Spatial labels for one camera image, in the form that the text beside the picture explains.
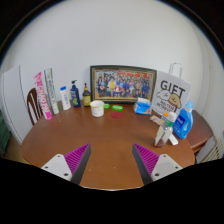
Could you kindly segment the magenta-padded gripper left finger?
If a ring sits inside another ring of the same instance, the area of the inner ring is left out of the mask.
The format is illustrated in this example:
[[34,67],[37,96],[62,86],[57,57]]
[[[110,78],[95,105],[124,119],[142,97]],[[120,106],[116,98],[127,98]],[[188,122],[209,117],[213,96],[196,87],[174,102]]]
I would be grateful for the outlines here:
[[79,185],[90,154],[91,145],[85,144],[66,155],[56,154],[42,169]]

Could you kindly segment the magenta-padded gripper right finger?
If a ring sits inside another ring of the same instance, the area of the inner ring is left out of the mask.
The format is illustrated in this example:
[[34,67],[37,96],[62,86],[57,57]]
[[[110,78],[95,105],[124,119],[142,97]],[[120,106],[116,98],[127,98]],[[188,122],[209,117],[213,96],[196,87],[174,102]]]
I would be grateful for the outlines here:
[[167,154],[158,155],[138,144],[133,144],[132,154],[137,163],[144,185],[182,169],[182,167]]

